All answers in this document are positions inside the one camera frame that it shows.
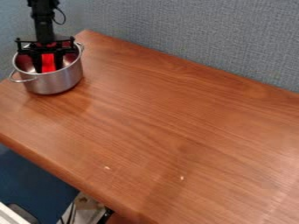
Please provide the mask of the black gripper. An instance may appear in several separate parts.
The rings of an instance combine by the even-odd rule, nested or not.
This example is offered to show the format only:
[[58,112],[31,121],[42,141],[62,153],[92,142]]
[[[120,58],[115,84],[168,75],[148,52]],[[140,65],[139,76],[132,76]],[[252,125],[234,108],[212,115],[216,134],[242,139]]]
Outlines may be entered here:
[[52,19],[54,15],[39,16],[32,14],[35,39],[15,40],[18,52],[20,54],[31,54],[35,72],[43,72],[43,57],[40,54],[55,53],[54,62],[56,70],[63,68],[64,53],[75,51],[75,38],[72,36],[56,35],[54,32]]

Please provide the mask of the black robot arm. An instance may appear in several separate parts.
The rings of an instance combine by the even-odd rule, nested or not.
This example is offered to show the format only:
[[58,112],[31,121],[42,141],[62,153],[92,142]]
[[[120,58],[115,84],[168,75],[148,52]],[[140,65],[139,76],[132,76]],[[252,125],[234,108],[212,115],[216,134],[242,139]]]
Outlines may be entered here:
[[32,8],[35,39],[15,39],[18,53],[31,58],[38,74],[60,70],[64,55],[76,52],[75,38],[54,31],[52,24],[63,25],[67,20],[64,18],[59,23],[55,19],[55,10],[66,16],[59,4],[60,0],[27,0],[27,5]]

